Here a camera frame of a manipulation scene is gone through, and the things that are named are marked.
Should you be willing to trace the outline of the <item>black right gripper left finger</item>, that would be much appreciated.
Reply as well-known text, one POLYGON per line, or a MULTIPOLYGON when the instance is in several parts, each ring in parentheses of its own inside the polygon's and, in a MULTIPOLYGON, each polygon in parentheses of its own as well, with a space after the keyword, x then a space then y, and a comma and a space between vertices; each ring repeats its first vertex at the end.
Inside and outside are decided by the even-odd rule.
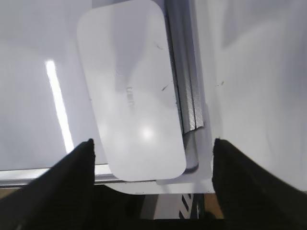
POLYGON ((94 189, 94 141, 0 201, 2 230, 81 230, 94 189))

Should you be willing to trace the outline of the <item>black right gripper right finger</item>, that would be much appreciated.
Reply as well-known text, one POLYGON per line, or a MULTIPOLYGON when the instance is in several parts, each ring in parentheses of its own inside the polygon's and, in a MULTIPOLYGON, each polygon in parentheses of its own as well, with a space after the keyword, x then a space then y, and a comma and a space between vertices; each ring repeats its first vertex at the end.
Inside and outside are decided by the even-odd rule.
POLYGON ((229 230, 305 230, 307 195, 277 178, 233 144, 216 139, 213 188, 229 230))

